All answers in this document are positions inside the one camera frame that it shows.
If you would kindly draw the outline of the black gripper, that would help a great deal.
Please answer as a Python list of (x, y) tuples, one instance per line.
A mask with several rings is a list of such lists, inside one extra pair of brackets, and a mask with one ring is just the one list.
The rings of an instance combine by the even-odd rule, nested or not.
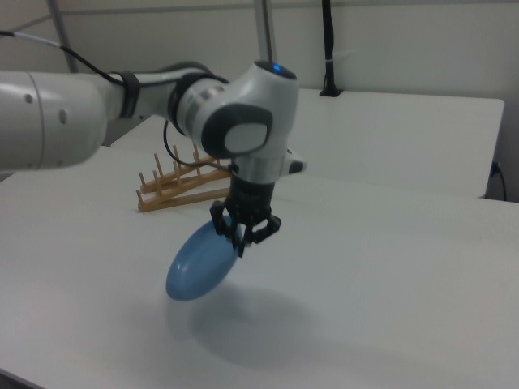
[[(210, 215), (214, 229), (217, 235), (232, 243), (239, 258), (244, 254), (245, 243), (247, 246), (259, 244), (279, 231), (281, 219), (271, 215), (274, 188), (274, 182), (259, 184), (232, 177), (226, 200), (212, 203)], [(240, 221), (251, 221), (246, 226), (244, 238)]]

